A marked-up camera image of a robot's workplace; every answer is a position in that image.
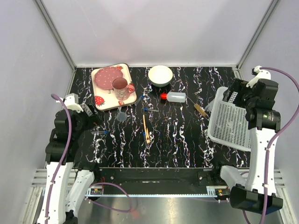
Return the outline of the white plastic basket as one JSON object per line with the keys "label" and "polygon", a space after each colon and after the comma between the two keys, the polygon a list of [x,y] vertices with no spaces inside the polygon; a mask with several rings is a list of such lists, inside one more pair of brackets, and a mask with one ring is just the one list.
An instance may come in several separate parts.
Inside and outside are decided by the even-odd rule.
{"label": "white plastic basket", "polygon": [[223,101],[227,87],[218,88],[215,98],[206,107],[210,112],[207,135],[211,141],[241,151],[251,150],[246,110],[233,104],[237,93],[234,92],[228,102]]}

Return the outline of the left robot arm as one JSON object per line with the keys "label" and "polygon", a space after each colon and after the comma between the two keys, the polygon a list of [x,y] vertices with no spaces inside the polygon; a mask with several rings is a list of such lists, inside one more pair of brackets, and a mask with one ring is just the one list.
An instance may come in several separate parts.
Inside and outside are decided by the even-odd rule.
{"label": "left robot arm", "polygon": [[54,129],[45,152],[47,182],[43,205],[37,223],[76,224],[79,208],[90,185],[97,184],[101,173],[95,164],[80,164],[74,184],[68,190],[69,176],[79,148],[78,140],[84,131],[101,122],[93,105],[82,104],[82,112],[73,109],[56,113]]}

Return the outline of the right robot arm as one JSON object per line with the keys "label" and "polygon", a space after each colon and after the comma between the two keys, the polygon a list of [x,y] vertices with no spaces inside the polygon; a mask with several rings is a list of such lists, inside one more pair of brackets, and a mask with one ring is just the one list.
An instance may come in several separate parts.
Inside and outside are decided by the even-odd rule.
{"label": "right robot arm", "polygon": [[273,110],[277,91],[278,83],[272,80],[261,78],[250,84],[234,78],[223,94],[227,102],[237,93],[233,103],[246,110],[251,140],[247,178],[230,165],[223,165],[212,173],[214,183],[227,184],[233,208],[268,215],[283,207],[283,199],[277,196],[274,183],[276,141],[272,137],[279,132],[281,123],[280,113]]}

